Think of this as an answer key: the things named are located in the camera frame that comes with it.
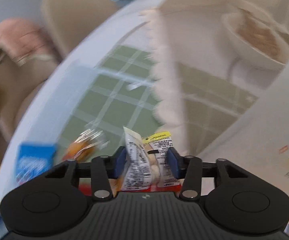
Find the light blue object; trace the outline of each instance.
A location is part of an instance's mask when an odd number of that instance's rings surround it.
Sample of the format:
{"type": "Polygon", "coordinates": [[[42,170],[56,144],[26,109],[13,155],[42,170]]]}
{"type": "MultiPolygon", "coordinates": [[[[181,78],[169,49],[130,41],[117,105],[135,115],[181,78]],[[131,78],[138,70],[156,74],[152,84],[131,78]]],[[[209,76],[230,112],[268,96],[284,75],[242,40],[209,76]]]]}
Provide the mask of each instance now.
{"type": "Polygon", "coordinates": [[[55,152],[55,145],[21,144],[15,168],[17,183],[21,185],[49,170],[55,152]]]}

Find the white table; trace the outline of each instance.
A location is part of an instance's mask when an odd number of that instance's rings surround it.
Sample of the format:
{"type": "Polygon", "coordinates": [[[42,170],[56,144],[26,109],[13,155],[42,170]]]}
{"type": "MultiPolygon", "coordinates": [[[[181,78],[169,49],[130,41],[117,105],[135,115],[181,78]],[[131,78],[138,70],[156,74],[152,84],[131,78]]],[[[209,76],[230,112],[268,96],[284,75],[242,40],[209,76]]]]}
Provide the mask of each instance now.
{"type": "Polygon", "coordinates": [[[140,13],[162,1],[133,1],[94,30],[59,65],[30,105],[9,144],[0,168],[0,202],[16,187],[14,167],[18,146],[24,141],[57,142],[71,111],[94,79],[93,68],[112,47],[120,43],[150,51],[145,19],[140,13]]]}

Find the brown food in bowl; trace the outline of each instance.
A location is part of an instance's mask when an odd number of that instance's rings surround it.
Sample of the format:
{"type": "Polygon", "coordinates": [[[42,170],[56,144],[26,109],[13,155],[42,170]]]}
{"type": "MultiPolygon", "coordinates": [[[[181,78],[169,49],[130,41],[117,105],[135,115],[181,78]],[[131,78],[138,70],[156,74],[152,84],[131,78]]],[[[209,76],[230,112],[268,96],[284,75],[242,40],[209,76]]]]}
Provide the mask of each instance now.
{"type": "Polygon", "coordinates": [[[271,30],[257,26],[256,22],[248,14],[244,14],[244,23],[240,25],[237,33],[256,49],[259,49],[272,59],[281,62],[279,59],[281,49],[271,30]]]}

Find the green checkered cloth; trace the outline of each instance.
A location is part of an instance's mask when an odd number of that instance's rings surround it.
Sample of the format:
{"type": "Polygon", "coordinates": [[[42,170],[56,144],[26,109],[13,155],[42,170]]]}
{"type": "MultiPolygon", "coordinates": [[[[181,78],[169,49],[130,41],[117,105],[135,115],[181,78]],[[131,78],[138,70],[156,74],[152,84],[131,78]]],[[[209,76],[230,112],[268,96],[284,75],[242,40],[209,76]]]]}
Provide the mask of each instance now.
{"type": "Polygon", "coordinates": [[[150,89],[149,70],[153,64],[148,52],[119,45],[96,67],[98,77],[86,90],[59,137],[55,164],[61,162],[67,147],[88,123],[103,130],[110,140],[107,147],[92,157],[113,155],[124,144],[123,126],[142,136],[155,133],[161,124],[152,115],[158,103],[150,89]]]}

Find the ribbed black surface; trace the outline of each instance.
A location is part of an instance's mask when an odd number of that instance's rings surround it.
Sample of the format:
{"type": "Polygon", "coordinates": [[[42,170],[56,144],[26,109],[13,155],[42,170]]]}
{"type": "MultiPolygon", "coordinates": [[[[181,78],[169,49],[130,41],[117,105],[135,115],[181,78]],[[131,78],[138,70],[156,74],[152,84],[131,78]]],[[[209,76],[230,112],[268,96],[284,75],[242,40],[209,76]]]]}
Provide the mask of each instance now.
{"type": "Polygon", "coordinates": [[[25,237],[9,233],[5,240],[289,240],[281,232],[244,237],[218,228],[199,205],[178,200],[172,192],[119,193],[106,203],[97,203],[87,217],[67,232],[49,237],[25,237]]]}

